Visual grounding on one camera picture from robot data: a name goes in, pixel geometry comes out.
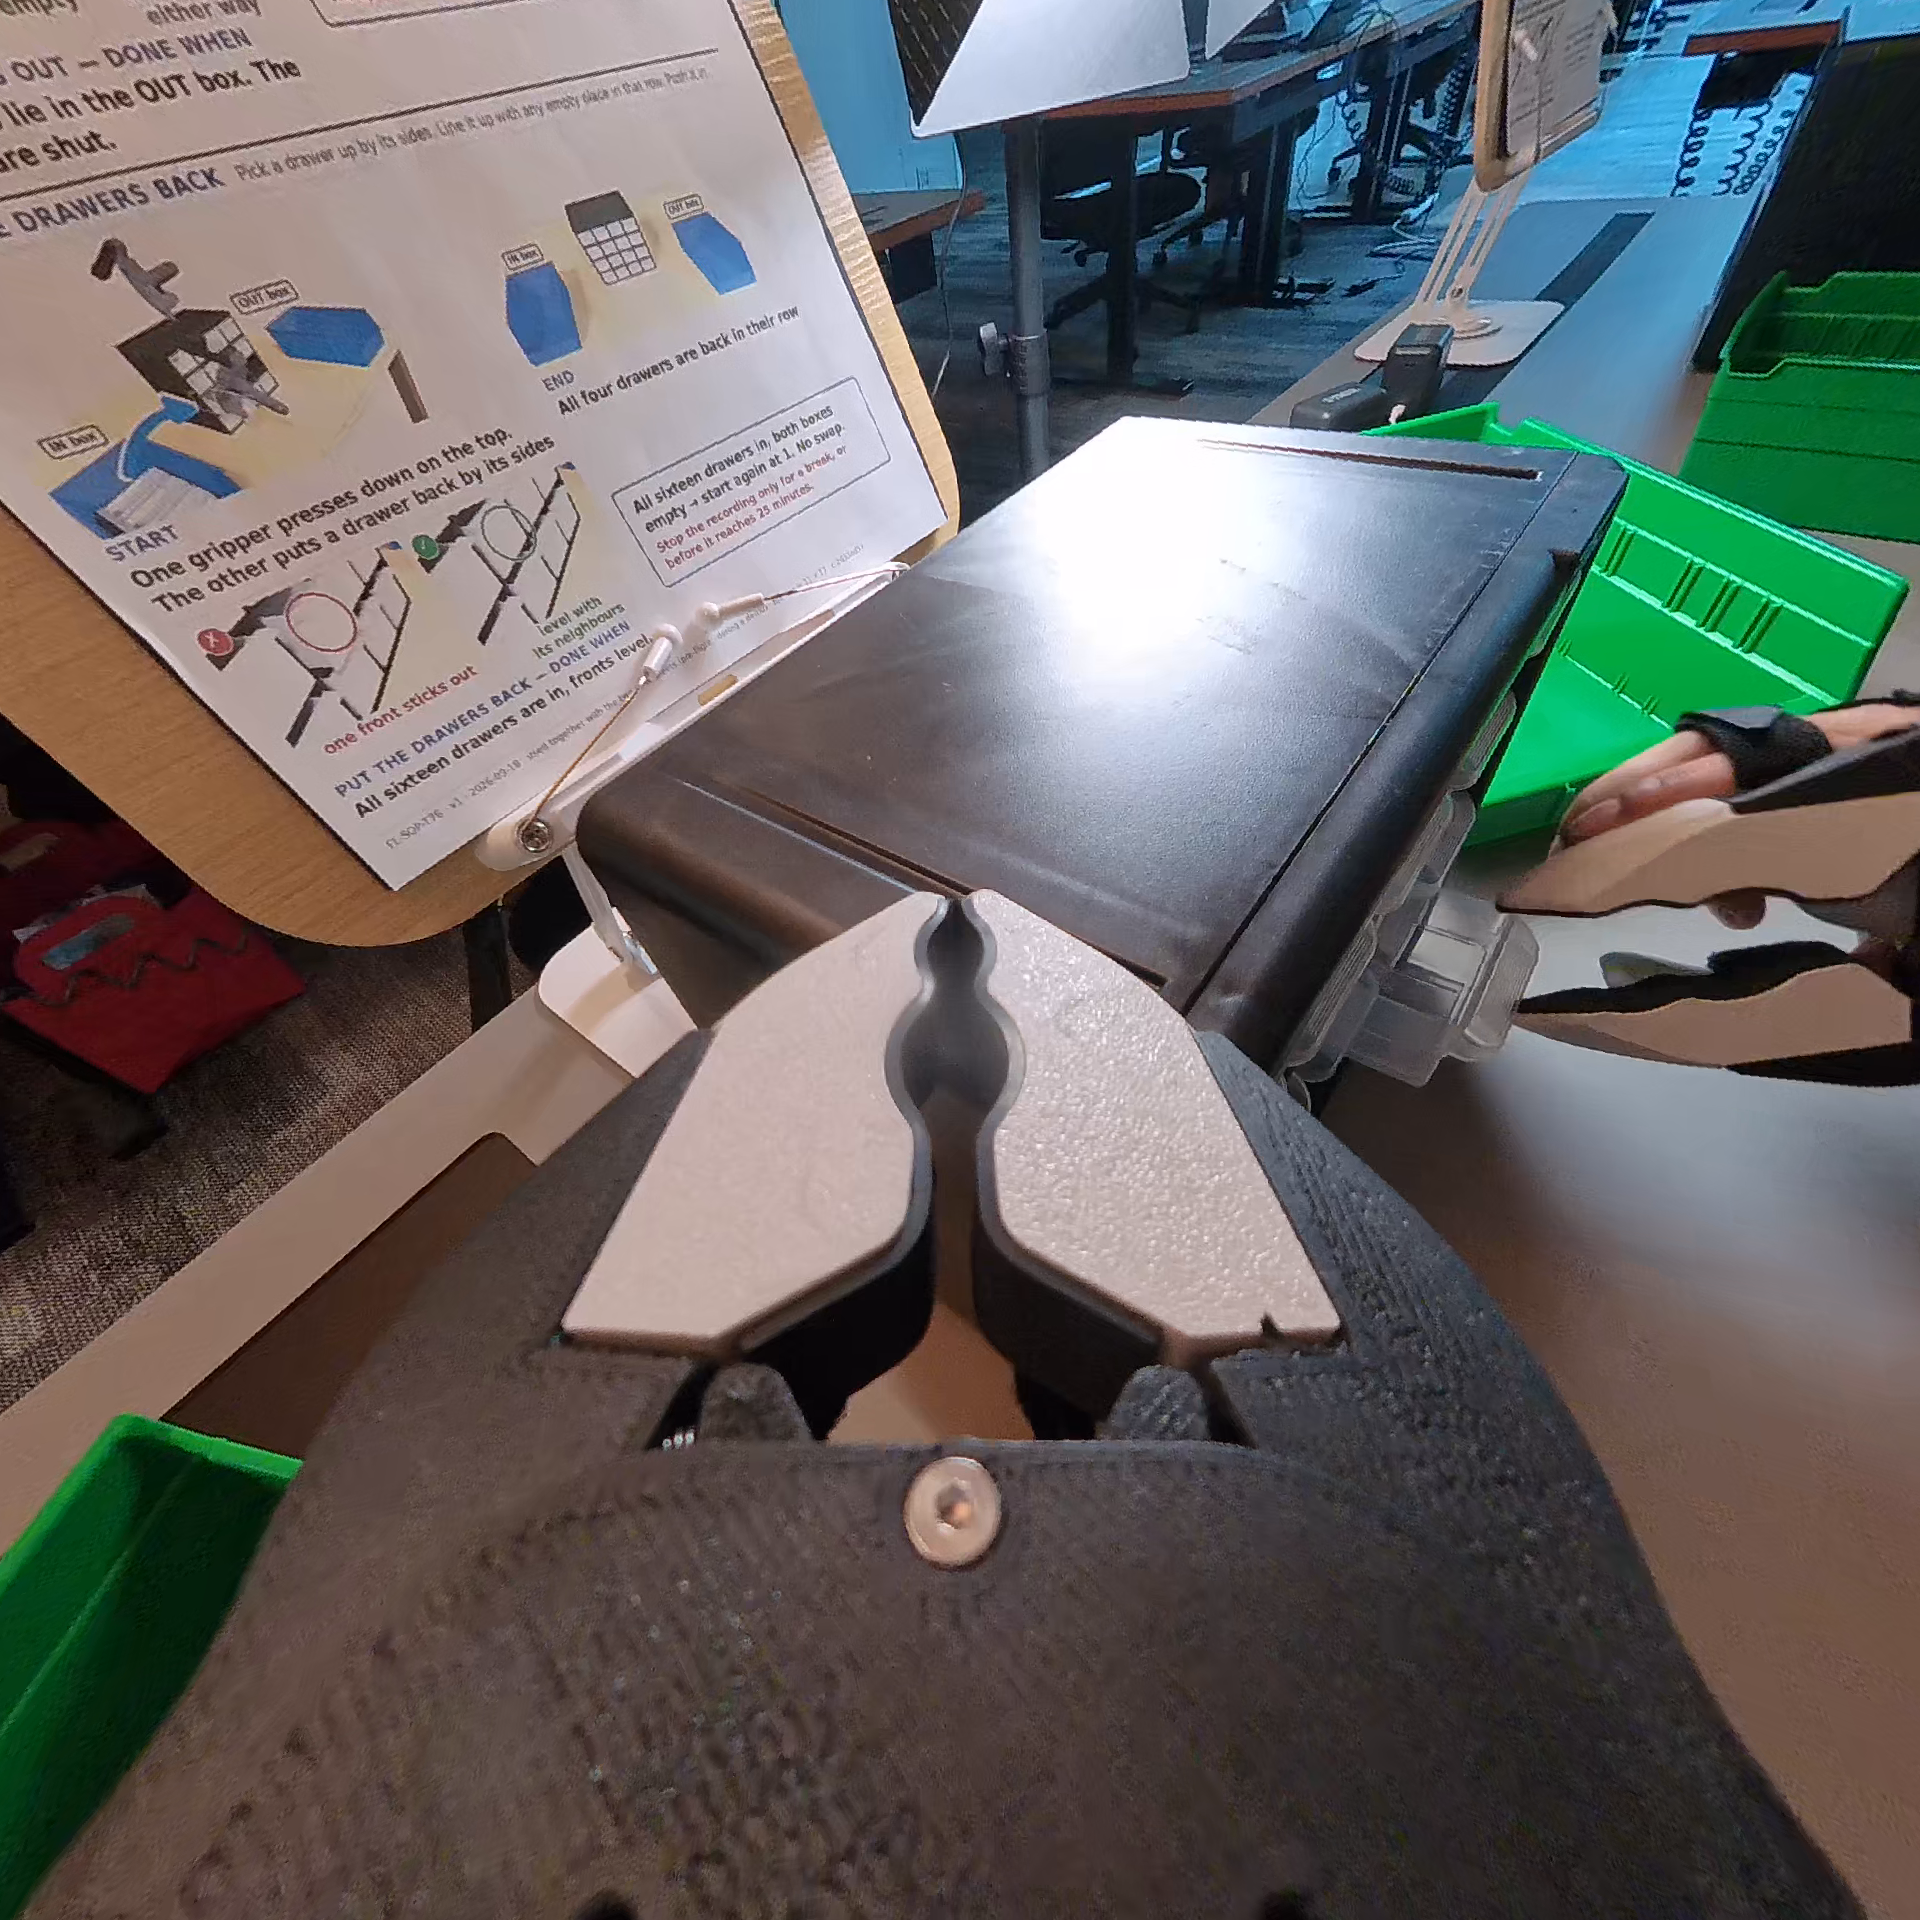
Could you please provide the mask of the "black drawer cabinet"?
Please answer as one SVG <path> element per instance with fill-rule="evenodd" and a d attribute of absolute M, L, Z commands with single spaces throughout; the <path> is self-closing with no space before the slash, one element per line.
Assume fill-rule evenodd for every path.
<path fill-rule="evenodd" d="M 583 807 L 690 1015 L 995 891 L 1286 1076 L 1442 887 L 1623 492 L 1569 446 L 1126 418 Z"/>

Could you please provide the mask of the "metal light stand pole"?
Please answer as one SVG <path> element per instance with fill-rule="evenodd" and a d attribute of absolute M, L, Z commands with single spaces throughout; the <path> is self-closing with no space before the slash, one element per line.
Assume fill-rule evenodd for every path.
<path fill-rule="evenodd" d="M 1006 229 L 1010 245 L 1010 370 L 1016 398 L 1019 471 L 1038 479 L 1050 465 L 1050 349 L 1044 321 L 1042 121 L 1004 121 Z"/>

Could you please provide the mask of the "pale desk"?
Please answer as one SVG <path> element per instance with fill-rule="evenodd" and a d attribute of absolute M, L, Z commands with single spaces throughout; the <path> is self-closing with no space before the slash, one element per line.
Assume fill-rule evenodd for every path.
<path fill-rule="evenodd" d="M 3 1543 L 119 1414 L 298 1453 L 414 1284 L 684 1026 L 612 1057 L 527 987 L 470 1035 L 453 936 L 307 947 L 290 1010 L 114 1161 L 11 1052 Z M 1875 1916 L 1915 1916 L 1915 1090 L 1511 1038 L 1323 1119 L 1550 1371 L 1695 1664 Z"/>

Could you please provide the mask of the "wooden board on white stand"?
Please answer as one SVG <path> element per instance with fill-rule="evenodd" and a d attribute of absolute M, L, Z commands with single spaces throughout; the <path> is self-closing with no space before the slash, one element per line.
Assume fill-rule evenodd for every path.
<path fill-rule="evenodd" d="M 1600 118 L 1600 66 L 1614 7 L 1606 2 L 1481 5 L 1471 184 L 1408 307 L 1354 348 L 1381 366 L 1409 328 L 1444 329 L 1450 370 L 1499 370 L 1560 317 L 1561 299 L 1478 299 L 1476 280 L 1519 204 L 1524 182 Z"/>

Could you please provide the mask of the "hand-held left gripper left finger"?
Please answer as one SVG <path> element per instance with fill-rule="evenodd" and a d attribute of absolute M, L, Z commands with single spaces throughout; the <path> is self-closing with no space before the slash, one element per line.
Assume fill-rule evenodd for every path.
<path fill-rule="evenodd" d="M 934 1161 L 903 1039 L 948 900 L 804 951 L 710 1032 L 562 1316 L 567 1340 L 776 1370 L 845 1403 L 924 1336 Z"/>

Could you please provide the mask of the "person's right hand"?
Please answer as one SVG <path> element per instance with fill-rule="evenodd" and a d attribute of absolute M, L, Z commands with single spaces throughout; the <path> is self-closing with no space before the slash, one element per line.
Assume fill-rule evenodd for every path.
<path fill-rule="evenodd" d="M 1915 726 L 1915 696 L 1906 691 L 1808 715 L 1760 705 L 1691 711 L 1667 738 L 1579 789 L 1554 842 L 1569 847 L 1677 804 L 1726 802 Z"/>

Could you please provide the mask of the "black office chair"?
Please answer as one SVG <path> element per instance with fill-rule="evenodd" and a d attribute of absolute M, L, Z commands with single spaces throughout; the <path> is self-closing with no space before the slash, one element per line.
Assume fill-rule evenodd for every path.
<path fill-rule="evenodd" d="M 1046 242 L 1067 243 L 1073 260 L 1086 266 L 1091 255 L 1106 258 L 1106 269 L 1084 280 L 1044 314 L 1053 329 L 1100 304 L 1112 328 L 1134 324 L 1139 312 L 1141 283 L 1131 275 L 1120 288 L 1118 268 L 1139 266 L 1139 242 L 1177 228 L 1203 197 L 1201 184 L 1176 168 L 1124 168 L 1120 180 L 1102 174 L 1093 160 L 1042 149 L 1038 226 Z"/>

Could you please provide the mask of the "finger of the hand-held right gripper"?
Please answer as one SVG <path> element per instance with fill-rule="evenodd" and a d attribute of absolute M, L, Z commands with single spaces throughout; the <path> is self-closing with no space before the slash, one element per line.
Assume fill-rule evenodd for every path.
<path fill-rule="evenodd" d="M 1600 984 L 1529 994 L 1511 1024 L 1622 1057 L 1747 1078 L 1918 1082 L 1915 972 L 1826 942 L 1728 947 L 1691 967 L 1607 951 Z"/>
<path fill-rule="evenodd" d="M 1669 806 L 1557 847 L 1499 895 L 1499 908 L 1600 918 L 1734 894 L 1865 900 L 1915 850 L 1914 806 Z"/>

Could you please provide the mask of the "long office table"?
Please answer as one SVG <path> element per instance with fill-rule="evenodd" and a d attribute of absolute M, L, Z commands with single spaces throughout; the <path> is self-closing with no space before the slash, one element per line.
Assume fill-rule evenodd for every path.
<path fill-rule="evenodd" d="M 1440 57 L 1474 48 L 1478 13 L 1478 4 L 1467 2 L 1335 4 L 1304 43 L 1262 57 L 1201 59 L 1183 80 L 1055 108 L 1040 128 L 1064 135 L 1069 156 L 1091 160 L 1102 175 L 1113 180 L 1127 165 L 1139 169 L 1143 137 L 1195 134 L 1201 163 L 1212 165 L 1223 182 L 1215 190 L 1203 187 L 1201 204 L 1179 226 L 1162 231 L 1158 243 L 1172 245 L 1179 235 L 1197 233 L 1203 213 L 1235 220 L 1235 264 L 1212 275 L 1200 304 L 1214 299 L 1252 310 L 1297 305 L 1304 296 L 1288 271 L 1288 194 L 1301 135 L 1325 102 L 1354 82 L 1363 85 L 1370 102 L 1356 160 L 1351 220 L 1375 220 L 1415 78 Z M 1179 299 L 1176 290 L 1152 282 L 1139 266 L 1118 266 L 1118 288 L 1127 290 L 1134 275 L 1141 283 L 1134 324 L 1112 328 L 1102 305 L 1103 370 L 1088 375 L 1053 374 L 1057 384 L 1170 398 L 1187 393 L 1187 382 L 1137 371 L 1141 307 L 1152 302 L 1176 305 Z"/>

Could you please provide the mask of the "grey office desk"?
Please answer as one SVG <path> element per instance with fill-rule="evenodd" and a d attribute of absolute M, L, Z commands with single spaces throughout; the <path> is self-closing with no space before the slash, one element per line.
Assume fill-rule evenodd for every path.
<path fill-rule="evenodd" d="M 1525 202 L 1481 268 L 1481 302 L 1561 314 L 1504 367 L 1452 374 L 1438 409 L 1494 404 L 1647 467 L 1677 471 L 1711 386 L 1691 366 L 1751 197 Z"/>

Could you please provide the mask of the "clear plastic drawer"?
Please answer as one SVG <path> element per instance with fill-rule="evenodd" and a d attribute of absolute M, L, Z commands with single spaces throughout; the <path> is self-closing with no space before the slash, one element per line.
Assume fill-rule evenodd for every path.
<path fill-rule="evenodd" d="M 1293 1029 L 1284 1071 L 1319 1083 L 1354 1063 L 1419 1088 L 1442 1062 L 1484 1062 L 1506 1041 L 1537 958 L 1522 918 L 1419 884 L 1339 959 Z"/>

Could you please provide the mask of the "red bag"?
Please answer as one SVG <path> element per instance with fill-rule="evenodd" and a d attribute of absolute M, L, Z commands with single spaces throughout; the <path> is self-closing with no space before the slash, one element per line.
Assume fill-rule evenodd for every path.
<path fill-rule="evenodd" d="M 251 1029 L 303 982 L 250 921 L 189 886 L 94 890 L 11 942 L 3 1017 L 140 1094 Z"/>

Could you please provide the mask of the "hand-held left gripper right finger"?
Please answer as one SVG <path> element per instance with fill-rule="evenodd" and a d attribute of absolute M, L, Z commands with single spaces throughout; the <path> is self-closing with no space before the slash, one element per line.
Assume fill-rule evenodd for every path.
<path fill-rule="evenodd" d="M 964 908 L 1007 1055 L 977 1138 L 994 1250 L 1173 1364 L 1335 1336 L 1330 1287 L 1183 1015 L 997 891 Z"/>

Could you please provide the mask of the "softbox light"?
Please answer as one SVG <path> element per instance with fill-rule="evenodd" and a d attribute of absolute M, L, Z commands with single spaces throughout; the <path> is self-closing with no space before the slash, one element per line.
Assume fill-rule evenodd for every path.
<path fill-rule="evenodd" d="M 1265 2 L 889 2 L 921 137 L 1038 118 L 1189 76 Z"/>

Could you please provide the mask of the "green plastic bin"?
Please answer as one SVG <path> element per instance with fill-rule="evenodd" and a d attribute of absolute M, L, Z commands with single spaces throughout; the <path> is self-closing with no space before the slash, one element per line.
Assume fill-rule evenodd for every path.
<path fill-rule="evenodd" d="M 1918 542 L 1918 273 L 1777 273 L 1734 325 L 1679 467 L 1814 532 Z"/>
<path fill-rule="evenodd" d="M 228 1618 L 293 1455 L 119 1414 L 1 1561 L 1 1908 L 16 1913 Z"/>
<path fill-rule="evenodd" d="M 1626 483 L 1478 804 L 1470 847 L 1554 827 L 1686 711 L 1860 691 L 1907 579 L 1626 453 Z"/>

